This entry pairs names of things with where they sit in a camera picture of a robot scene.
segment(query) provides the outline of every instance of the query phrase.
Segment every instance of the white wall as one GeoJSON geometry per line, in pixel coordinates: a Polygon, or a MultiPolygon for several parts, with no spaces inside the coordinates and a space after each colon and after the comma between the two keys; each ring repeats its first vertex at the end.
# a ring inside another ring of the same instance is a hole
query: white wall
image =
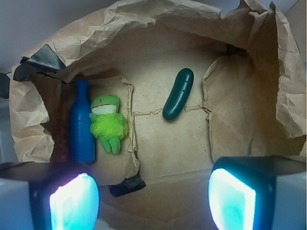
{"type": "Polygon", "coordinates": [[[299,0],[286,14],[301,59],[306,62],[306,0],[299,0]]]}
{"type": "MultiPolygon", "coordinates": [[[[198,1],[222,8],[222,14],[239,5],[239,0],[198,1]]],[[[0,0],[0,72],[11,72],[26,50],[58,29],[113,2],[115,0],[0,0]]],[[[271,0],[259,2],[268,7],[271,0]]],[[[274,2],[286,12],[297,0],[274,2]]]]}

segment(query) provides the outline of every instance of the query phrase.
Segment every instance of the wrinkled paper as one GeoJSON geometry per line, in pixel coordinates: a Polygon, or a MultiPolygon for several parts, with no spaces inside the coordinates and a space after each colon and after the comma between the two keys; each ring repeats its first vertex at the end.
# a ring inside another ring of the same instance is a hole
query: wrinkled paper
{"type": "Polygon", "coordinates": [[[201,222],[210,216],[200,202],[207,199],[207,180],[194,173],[221,156],[306,152],[306,80],[287,19],[273,3],[266,9],[255,0],[242,0],[224,18],[220,12],[185,0],[119,1],[26,52],[30,57],[48,44],[67,67],[49,73],[54,79],[35,74],[11,81],[18,159],[67,160],[65,121],[75,92],[61,81],[82,74],[97,92],[122,95],[130,125],[122,156],[97,147],[91,167],[98,184],[116,184],[139,167],[148,185],[120,198],[110,198],[103,187],[101,217],[117,229],[212,229],[210,218],[201,222]],[[226,44],[246,53],[226,56],[226,44]],[[193,70],[193,88],[179,118],[169,123],[162,108],[183,68],[193,70]],[[108,83],[115,76],[123,79],[108,83]],[[48,84],[52,91],[43,90],[48,84]],[[60,124],[60,132],[52,124],[60,124]]]}

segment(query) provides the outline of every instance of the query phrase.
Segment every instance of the glowing light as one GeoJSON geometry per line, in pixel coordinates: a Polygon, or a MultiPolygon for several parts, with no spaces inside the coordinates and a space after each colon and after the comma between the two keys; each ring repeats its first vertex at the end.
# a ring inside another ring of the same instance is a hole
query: glowing light
{"type": "Polygon", "coordinates": [[[80,174],[50,196],[53,230],[93,229],[99,210],[99,191],[95,180],[80,174]]]}
{"type": "Polygon", "coordinates": [[[220,230],[252,230],[256,191],[225,169],[214,170],[209,180],[209,205],[220,230]]]}

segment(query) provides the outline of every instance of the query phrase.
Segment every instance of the bottle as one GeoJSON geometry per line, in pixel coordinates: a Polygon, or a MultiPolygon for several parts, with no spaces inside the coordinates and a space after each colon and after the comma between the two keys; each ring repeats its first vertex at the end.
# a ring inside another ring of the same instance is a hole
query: bottle
{"type": "Polygon", "coordinates": [[[95,138],[90,132],[91,105],[87,99],[88,82],[76,81],[77,97],[69,114],[70,161],[91,163],[95,160],[95,138]]]}

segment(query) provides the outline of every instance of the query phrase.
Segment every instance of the stuffed toy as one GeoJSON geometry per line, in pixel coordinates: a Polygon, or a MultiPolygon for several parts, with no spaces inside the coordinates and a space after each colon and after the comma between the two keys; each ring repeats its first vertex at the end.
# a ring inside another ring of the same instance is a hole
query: stuffed toy
{"type": "Polygon", "coordinates": [[[91,104],[91,132],[106,151],[119,154],[120,141],[128,134],[128,123],[118,113],[119,97],[116,95],[100,96],[91,104]]]}

